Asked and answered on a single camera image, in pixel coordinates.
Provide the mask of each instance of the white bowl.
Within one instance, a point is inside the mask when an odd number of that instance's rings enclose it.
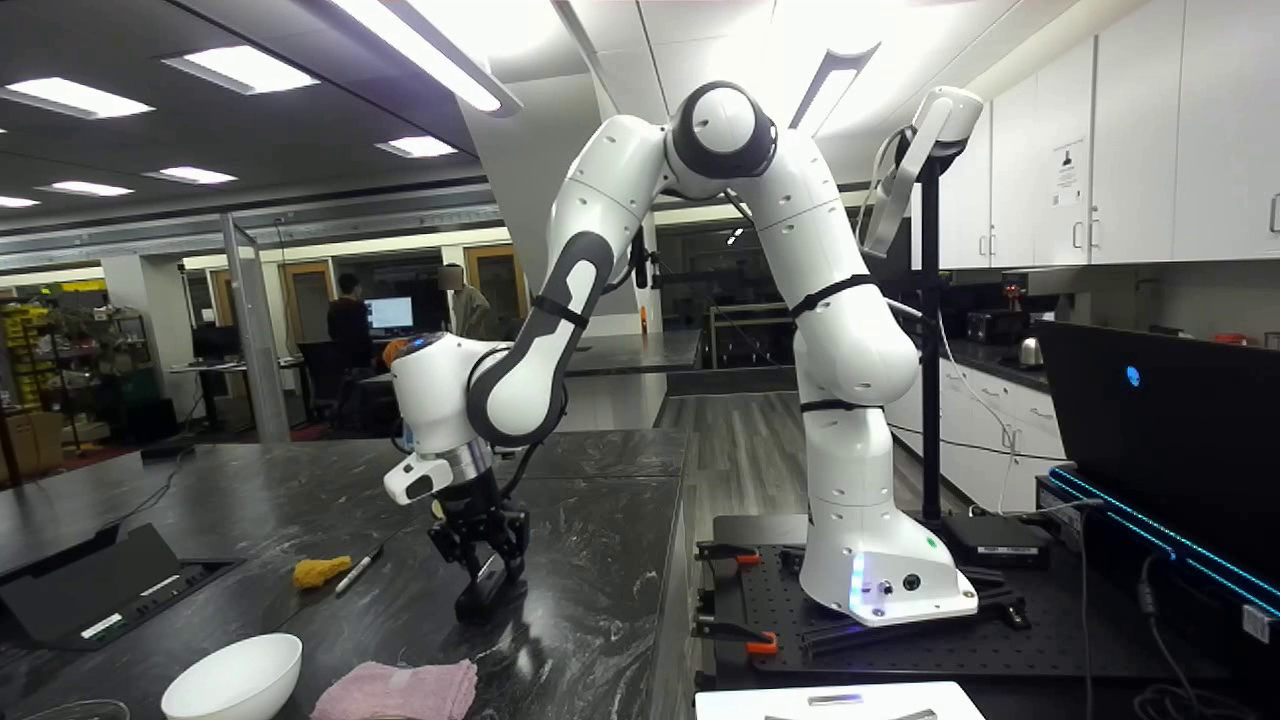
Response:
[[[167,720],[271,720],[296,689],[305,642],[288,633],[250,635],[179,673],[161,714]]]

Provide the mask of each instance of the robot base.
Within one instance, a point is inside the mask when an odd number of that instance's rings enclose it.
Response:
[[[799,588],[809,600],[866,629],[976,618],[981,598],[943,540],[904,513],[860,513],[847,523],[813,523]]]

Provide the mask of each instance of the pink cloth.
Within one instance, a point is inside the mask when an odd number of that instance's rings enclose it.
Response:
[[[475,665],[355,665],[329,686],[311,720],[464,720],[475,701]]]

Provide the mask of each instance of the ceiling light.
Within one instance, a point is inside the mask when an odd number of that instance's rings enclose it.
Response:
[[[57,181],[49,186],[53,192],[63,192],[63,196],[133,196],[133,189],[119,189],[119,186],[91,186],[91,181]]]
[[[412,4],[422,13],[416,25],[407,25],[380,0],[332,0],[332,4],[347,13],[355,25],[363,25],[373,35],[391,46],[406,62],[437,76],[456,102],[471,106],[475,113],[517,107],[517,102],[500,89],[500,82],[489,76],[469,52],[461,52],[461,46],[452,46],[425,4]]]
[[[844,52],[827,52],[805,98],[799,98],[799,107],[793,115],[793,127],[799,132],[816,132],[825,127],[825,122],[835,113],[840,98],[851,89],[851,82],[866,72],[866,63],[876,55],[876,49],[868,52],[858,52],[858,55],[844,55]]]
[[[41,201],[31,196],[0,196],[0,207],[36,207]]]
[[[82,115],[82,122],[116,122],[116,115],[142,115],[153,113],[153,106],[116,98],[116,91],[100,91],[63,76],[36,76],[36,82],[21,82],[21,84],[4,84],[0,91],[4,102],[15,106],[31,106],[45,113],[63,113],[63,115]]]
[[[161,169],[153,177],[172,181],[172,186],[238,186],[238,177],[230,177],[230,174],[193,169],[193,166]]]
[[[252,49],[252,46],[230,46],[230,49],[208,49],[193,55],[172,55],[163,62],[167,68],[179,68],[187,76],[201,76],[208,84],[222,84],[239,98],[270,98],[270,91],[296,91],[317,84],[308,72]]]
[[[391,157],[406,157],[406,159],[428,159],[428,157],[449,157],[456,148],[449,148],[445,140],[437,138],[398,138],[389,146],[380,146],[386,151]]]

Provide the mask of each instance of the person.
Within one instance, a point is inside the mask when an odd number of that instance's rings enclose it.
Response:
[[[373,327],[368,303],[359,300],[359,280],[343,271],[337,280],[339,300],[329,303],[329,348],[337,375],[373,369]]]
[[[469,283],[461,263],[445,263],[445,288],[452,288],[452,332],[494,340],[494,303]]]

